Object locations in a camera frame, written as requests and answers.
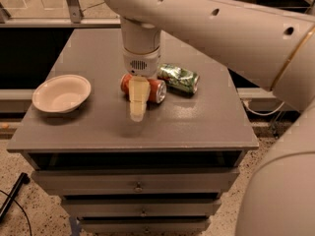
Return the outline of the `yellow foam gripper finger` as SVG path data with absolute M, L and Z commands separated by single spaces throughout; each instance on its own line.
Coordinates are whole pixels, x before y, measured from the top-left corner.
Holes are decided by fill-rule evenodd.
M 141 122 L 147 109 L 147 101 L 151 92 L 149 81 L 144 77 L 133 76 L 129 81 L 130 117 Z

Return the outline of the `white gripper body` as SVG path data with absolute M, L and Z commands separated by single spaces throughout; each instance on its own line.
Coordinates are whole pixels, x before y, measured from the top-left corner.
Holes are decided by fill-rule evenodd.
M 158 70 L 160 48 L 150 53 L 137 54 L 122 48 L 125 69 L 133 76 L 153 77 Z

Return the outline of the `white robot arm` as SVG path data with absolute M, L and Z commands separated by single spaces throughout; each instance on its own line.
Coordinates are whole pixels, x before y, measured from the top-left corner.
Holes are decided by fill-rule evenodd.
M 252 174 L 236 236 L 315 236 L 315 33 L 310 15 L 233 0 L 104 0 L 299 111 Z

